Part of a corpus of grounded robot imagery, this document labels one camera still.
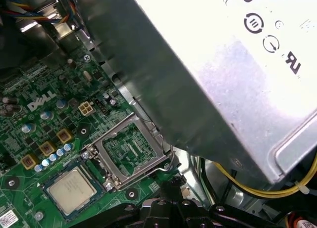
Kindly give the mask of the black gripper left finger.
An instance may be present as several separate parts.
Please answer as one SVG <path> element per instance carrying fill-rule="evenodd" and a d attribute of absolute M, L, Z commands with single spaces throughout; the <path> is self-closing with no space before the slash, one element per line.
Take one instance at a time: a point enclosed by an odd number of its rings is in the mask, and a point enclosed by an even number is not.
<path fill-rule="evenodd" d="M 123 203 L 73 225 L 74 228 L 163 228 L 170 227 L 175 183 L 163 182 L 159 197 L 140 206 Z"/>

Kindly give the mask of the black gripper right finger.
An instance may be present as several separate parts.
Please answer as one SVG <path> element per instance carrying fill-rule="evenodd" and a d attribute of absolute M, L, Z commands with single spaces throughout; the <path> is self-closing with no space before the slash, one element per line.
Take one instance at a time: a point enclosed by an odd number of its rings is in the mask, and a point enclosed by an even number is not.
<path fill-rule="evenodd" d="M 280 225 L 229 205 L 212 205 L 206 209 L 195 199 L 185 199 L 181 192 L 183 177 L 174 177 L 173 203 L 182 228 L 279 228 Z"/>

